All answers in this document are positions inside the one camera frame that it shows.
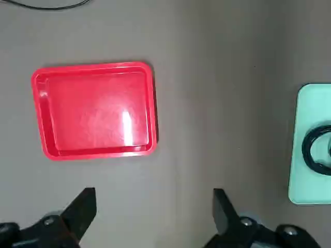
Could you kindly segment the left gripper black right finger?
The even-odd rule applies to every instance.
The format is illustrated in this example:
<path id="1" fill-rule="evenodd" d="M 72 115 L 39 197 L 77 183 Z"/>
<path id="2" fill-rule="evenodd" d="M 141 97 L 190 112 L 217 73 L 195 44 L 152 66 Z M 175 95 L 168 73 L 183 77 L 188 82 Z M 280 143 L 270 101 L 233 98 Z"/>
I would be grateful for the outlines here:
<path id="1" fill-rule="evenodd" d="M 301 227 L 281 224 L 271 230 L 255 219 L 238 215 L 223 189 L 213 189 L 213 218 L 217 233 L 205 247 L 320 247 Z"/>

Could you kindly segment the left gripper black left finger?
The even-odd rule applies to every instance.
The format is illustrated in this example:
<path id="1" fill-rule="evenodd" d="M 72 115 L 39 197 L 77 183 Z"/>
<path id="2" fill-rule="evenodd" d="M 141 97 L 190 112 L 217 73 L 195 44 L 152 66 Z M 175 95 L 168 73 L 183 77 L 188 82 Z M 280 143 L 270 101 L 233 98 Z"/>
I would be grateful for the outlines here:
<path id="1" fill-rule="evenodd" d="M 28 228 L 1 223 L 1 247 L 79 247 L 96 212 L 96 190 L 85 188 L 60 214 L 48 214 Z"/>

